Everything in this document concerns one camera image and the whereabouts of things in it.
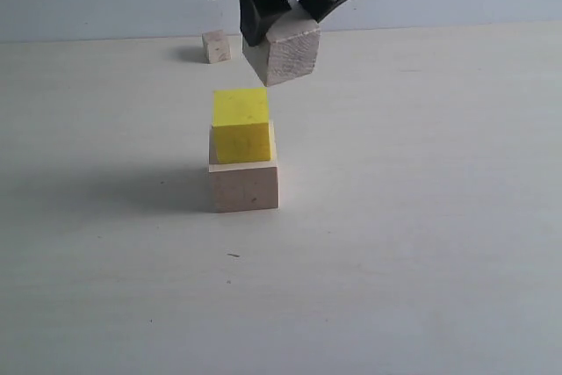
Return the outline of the medium wooden cube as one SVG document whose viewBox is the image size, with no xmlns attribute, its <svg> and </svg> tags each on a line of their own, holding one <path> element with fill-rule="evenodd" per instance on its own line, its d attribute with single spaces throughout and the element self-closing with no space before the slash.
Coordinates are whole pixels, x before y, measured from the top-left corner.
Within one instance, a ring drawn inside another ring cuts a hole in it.
<svg viewBox="0 0 562 375">
<path fill-rule="evenodd" d="M 292 9 L 273 24 L 260 44 L 251 47 L 242 39 L 242 53 L 266 87 L 307 76 L 316 63 L 321 28 L 298 0 L 289 4 Z"/>
</svg>

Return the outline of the small wooden cube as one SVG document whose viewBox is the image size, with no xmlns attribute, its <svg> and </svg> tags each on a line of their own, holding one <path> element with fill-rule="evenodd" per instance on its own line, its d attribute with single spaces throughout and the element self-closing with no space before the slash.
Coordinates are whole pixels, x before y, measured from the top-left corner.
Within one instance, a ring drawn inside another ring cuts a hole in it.
<svg viewBox="0 0 562 375">
<path fill-rule="evenodd" d="M 226 34 L 222 30 L 202 34 L 203 48 L 209 64 L 231 59 L 231 49 Z"/>
</svg>

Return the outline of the yellow cube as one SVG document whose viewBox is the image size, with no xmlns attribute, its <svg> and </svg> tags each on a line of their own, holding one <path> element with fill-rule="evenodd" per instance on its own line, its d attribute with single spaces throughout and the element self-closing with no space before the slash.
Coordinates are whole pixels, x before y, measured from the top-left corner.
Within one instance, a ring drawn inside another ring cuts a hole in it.
<svg viewBox="0 0 562 375">
<path fill-rule="evenodd" d="M 271 159 L 270 114 L 265 88 L 213 93 L 213 141 L 220 164 Z"/>
</svg>

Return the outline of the large pale wooden cube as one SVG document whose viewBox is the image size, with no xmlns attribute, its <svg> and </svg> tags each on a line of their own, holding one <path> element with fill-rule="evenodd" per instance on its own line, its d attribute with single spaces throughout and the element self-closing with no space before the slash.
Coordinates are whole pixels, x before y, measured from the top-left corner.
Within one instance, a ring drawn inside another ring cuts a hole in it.
<svg viewBox="0 0 562 375">
<path fill-rule="evenodd" d="M 279 172 L 274 124 L 269 122 L 271 159 L 220 164 L 209 129 L 208 175 L 218 213 L 279 208 Z"/>
</svg>

